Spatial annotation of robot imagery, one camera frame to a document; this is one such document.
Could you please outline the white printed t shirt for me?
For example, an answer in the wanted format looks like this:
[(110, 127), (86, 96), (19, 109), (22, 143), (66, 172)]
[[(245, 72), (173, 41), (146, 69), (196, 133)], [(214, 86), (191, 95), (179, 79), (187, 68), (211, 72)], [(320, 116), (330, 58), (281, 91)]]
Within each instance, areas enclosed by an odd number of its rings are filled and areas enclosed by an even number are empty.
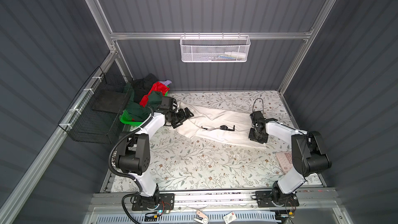
[(194, 114), (176, 131), (187, 138), (203, 138), (226, 145), (244, 146), (265, 149), (260, 144), (249, 139), (251, 119), (248, 113), (220, 110), (196, 105), (179, 103), (182, 109), (188, 108)]

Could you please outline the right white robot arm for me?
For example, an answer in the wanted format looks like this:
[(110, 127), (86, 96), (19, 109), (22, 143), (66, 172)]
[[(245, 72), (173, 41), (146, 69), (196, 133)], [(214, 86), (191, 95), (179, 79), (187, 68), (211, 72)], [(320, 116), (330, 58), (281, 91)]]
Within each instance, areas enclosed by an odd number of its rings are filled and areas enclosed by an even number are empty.
[(274, 136), (291, 145), (292, 169), (273, 183), (268, 199), (275, 206), (285, 205), (295, 196), (295, 192), (312, 174), (322, 173), (331, 168), (322, 135), (317, 131), (294, 129), (275, 118), (264, 118), (261, 111), (250, 114), (252, 127), (249, 131), (251, 141), (265, 144)]

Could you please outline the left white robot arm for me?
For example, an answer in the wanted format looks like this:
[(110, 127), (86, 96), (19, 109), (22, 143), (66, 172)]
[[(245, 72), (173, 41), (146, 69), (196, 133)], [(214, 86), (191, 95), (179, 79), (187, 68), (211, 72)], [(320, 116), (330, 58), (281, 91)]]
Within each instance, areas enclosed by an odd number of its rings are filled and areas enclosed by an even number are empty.
[(109, 158), (109, 170), (119, 176), (131, 179), (138, 187), (138, 202), (149, 209), (160, 204), (160, 190), (151, 175), (147, 172), (151, 153), (150, 139), (165, 124), (177, 128), (194, 117), (187, 107), (179, 109), (173, 97), (162, 97), (159, 106), (145, 107), (149, 116), (133, 131), (124, 132), (112, 148)]

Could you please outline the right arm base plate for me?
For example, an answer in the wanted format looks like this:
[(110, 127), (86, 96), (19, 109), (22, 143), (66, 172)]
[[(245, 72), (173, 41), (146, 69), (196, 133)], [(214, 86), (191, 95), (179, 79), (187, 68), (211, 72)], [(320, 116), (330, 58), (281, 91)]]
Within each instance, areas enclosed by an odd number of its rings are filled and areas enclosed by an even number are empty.
[(293, 207), (300, 206), (295, 194), (282, 194), (271, 190), (256, 191), (252, 196), (258, 204), (258, 207)]

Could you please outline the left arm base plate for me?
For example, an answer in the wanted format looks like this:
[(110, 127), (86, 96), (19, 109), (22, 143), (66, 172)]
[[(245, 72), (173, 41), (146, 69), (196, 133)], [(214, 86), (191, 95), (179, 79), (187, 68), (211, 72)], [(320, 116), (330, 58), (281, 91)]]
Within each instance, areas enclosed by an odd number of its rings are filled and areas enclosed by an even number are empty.
[(174, 209), (175, 194), (155, 194), (152, 197), (135, 196), (132, 211), (171, 211)]

